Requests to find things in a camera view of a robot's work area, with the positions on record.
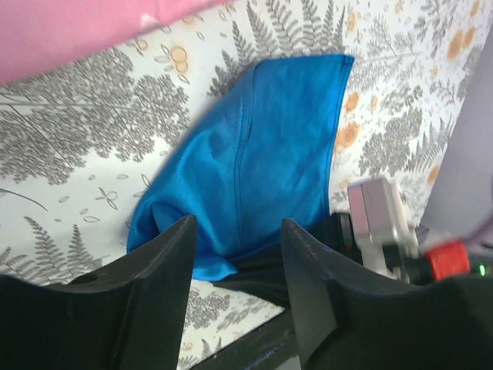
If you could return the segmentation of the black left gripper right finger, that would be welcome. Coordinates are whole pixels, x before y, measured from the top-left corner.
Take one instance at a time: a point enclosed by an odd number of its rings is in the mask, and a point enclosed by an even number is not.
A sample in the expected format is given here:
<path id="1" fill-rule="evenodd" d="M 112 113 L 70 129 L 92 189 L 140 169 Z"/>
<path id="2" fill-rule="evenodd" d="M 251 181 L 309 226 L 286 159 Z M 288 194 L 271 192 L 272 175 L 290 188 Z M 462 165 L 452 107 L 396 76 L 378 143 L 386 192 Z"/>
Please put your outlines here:
<path id="1" fill-rule="evenodd" d="M 492 279 L 418 287 L 384 277 L 281 226 L 290 311 L 304 369 L 490 369 Z"/>

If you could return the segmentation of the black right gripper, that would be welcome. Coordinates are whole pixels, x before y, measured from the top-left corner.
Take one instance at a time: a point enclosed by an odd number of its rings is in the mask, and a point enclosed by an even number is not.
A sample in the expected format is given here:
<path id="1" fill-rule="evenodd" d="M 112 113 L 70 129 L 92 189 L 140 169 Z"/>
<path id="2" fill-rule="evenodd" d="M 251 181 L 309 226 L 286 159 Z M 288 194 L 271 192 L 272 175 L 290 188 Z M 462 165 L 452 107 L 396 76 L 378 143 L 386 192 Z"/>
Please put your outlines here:
<path id="1" fill-rule="evenodd" d="M 309 229 L 310 234 L 322 244 L 352 261 L 363 264 L 361 251 L 355 241 L 350 214 L 334 213 Z M 284 274 L 282 250 L 274 244 L 246 257 L 233 261 L 237 272 L 213 285 L 232 291 L 242 291 L 272 304 L 288 304 L 287 283 Z M 417 286 L 434 281 L 430 263 L 421 255 L 417 259 L 406 257 L 398 265 L 406 268 L 410 283 Z"/>

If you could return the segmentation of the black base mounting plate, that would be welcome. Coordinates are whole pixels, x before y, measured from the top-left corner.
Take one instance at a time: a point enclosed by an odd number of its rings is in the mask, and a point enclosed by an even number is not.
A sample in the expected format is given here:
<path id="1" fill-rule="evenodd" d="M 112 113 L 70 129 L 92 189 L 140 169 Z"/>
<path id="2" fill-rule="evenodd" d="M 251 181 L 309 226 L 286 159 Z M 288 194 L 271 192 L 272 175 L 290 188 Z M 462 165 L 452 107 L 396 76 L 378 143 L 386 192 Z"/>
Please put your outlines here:
<path id="1" fill-rule="evenodd" d="M 297 355 L 292 315 L 285 310 L 192 369 L 276 369 Z"/>

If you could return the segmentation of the pink satin placemat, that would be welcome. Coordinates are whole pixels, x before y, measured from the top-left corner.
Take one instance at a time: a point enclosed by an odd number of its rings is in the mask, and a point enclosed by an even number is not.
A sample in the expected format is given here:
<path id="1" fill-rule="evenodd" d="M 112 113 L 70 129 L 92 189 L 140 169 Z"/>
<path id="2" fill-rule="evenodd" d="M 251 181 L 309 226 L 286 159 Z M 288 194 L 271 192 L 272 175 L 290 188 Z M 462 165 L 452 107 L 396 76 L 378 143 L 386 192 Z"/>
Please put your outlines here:
<path id="1" fill-rule="evenodd" d="M 1 82 L 44 73 L 211 8 L 215 1 L 3 1 Z"/>

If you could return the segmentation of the blue cloth napkin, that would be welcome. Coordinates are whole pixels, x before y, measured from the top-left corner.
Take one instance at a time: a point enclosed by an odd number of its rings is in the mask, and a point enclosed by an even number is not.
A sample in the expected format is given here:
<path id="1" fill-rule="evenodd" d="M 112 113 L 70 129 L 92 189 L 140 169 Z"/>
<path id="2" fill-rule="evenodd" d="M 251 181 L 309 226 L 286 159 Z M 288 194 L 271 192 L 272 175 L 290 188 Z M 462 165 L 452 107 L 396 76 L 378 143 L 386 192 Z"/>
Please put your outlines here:
<path id="1" fill-rule="evenodd" d="M 193 277 L 220 281 L 236 261 L 277 244 L 284 219 L 312 227 L 328 217 L 330 165 L 354 58 L 266 59 L 197 123 L 139 201 L 134 251 L 193 215 Z"/>

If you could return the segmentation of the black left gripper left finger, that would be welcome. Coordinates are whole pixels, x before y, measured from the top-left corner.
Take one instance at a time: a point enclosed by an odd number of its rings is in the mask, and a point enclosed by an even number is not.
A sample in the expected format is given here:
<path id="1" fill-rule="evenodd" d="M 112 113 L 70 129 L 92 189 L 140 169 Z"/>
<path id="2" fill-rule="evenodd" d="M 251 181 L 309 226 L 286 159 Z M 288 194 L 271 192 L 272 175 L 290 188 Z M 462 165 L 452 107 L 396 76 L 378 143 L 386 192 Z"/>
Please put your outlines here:
<path id="1" fill-rule="evenodd" d="M 186 216 L 68 284 L 1 277 L 3 369 L 174 369 L 196 254 Z"/>

